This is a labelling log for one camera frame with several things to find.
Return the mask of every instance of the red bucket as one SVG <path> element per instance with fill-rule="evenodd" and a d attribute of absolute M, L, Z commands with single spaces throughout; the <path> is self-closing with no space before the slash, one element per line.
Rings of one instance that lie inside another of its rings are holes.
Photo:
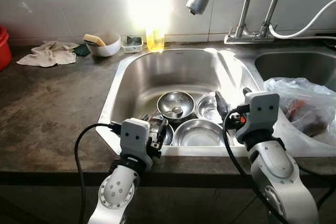
<path fill-rule="evenodd" d="M 8 46 L 8 33 L 5 27 L 0 26 L 0 71 L 12 60 L 12 54 Z"/>

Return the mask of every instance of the sink basin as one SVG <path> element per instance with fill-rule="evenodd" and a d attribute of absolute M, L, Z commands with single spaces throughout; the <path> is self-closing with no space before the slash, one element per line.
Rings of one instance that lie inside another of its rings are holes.
<path fill-rule="evenodd" d="M 318 52 L 264 54 L 255 65 L 266 81 L 272 77 L 305 77 L 310 82 L 336 91 L 336 59 Z"/>
<path fill-rule="evenodd" d="M 156 110 L 159 97 L 171 91 L 189 93 L 195 102 L 219 90 L 234 108 L 243 103 L 242 89 L 258 90 L 246 67 L 230 51 L 214 49 L 172 49 L 150 52 L 120 62 L 99 122 L 121 123 L 141 118 Z M 103 127 L 97 131 L 120 153 L 119 138 Z M 237 155 L 245 149 L 232 141 Z M 219 146 L 164 146 L 163 155 L 218 156 Z"/>

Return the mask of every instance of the black cable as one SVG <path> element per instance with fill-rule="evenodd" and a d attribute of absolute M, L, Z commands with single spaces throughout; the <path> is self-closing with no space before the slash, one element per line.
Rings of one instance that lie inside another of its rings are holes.
<path fill-rule="evenodd" d="M 84 219 L 84 210 L 85 210 L 85 198 L 86 198 L 86 192 L 85 192 L 85 183 L 84 183 L 84 175 L 82 171 L 82 167 L 80 166 L 79 162 L 79 156 L 78 156 L 78 146 L 81 138 L 84 136 L 86 132 L 88 132 L 90 129 L 95 128 L 97 126 L 105 126 L 110 129 L 112 129 L 113 125 L 112 124 L 106 124 L 106 123 L 95 123 L 92 124 L 88 127 L 86 127 L 78 136 L 76 143 L 75 143 L 75 160 L 76 160 L 76 165 L 77 165 L 77 170 L 80 176 L 80 191 L 81 191 L 81 205 L 80 205 L 80 213 L 79 213 L 79 224 L 83 224 L 83 219 Z"/>
<path fill-rule="evenodd" d="M 319 201 L 316 203 L 317 209 L 320 210 L 321 206 L 323 205 L 323 203 L 335 192 L 335 185 L 333 183 L 333 181 L 323 177 L 321 174 L 313 172 L 312 170 L 308 170 L 304 167 L 302 167 L 301 165 L 299 165 L 299 169 L 304 171 L 305 173 L 308 173 L 310 175 L 313 175 L 317 178 L 319 178 L 320 180 L 323 180 L 325 182 L 327 182 L 330 186 L 329 190 L 322 196 L 322 198 L 319 199 Z"/>
<path fill-rule="evenodd" d="M 223 139 L 224 139 L 224 144 L 226 147 L 226 150 L 233 162 L 233 164 L 236 166 L 237 170 L 239 173 L 249 181 L 251 189 L 254 191 L 254 193 L 257 195 L 257 197 L 261 200 L 261 202 L 269 209 L 269 211 L 283 224 L 289 224 L 288 221 L 281 216 L 278 211 L 266 200 L 266 198 L 262 195 L 262 193 L 259 191 L 257 184 L 254 182 L 254 180 L 250 180 L 248 175 L 244 172 L 242 167 L 240 166 L 239 162 L 237 161 L 235 155 L 233 154 L 231 147 L 229 145 L 229 141 L 226 136 L 226 123 L 228 118 L 233 114 L 237 112 L 236 109 L 231 110 L 223 120 Z"/>

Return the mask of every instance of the yellow sponge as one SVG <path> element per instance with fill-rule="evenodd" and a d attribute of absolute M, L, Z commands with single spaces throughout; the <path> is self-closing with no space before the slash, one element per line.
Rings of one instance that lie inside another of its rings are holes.
<path fill-rule="evenodd" d="M 99 38 L 98 36 L 91 35 L 91 34 L 85 34 L 83 40 L 85 41 L 85 43 L 91 46 L 98 46 L 98 47 L 106 46 L 104 41 L 102 41 L 101 38 Z"/>

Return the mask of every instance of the yellow bottle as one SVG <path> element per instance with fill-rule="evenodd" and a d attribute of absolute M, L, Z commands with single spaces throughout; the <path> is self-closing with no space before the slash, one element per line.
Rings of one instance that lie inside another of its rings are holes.
<path fill-rule="evenodd" d="M 146 40 L 150 51 L 162 51 L 164 48 L 164 30 L 162 28 L 147 28 Z"/>

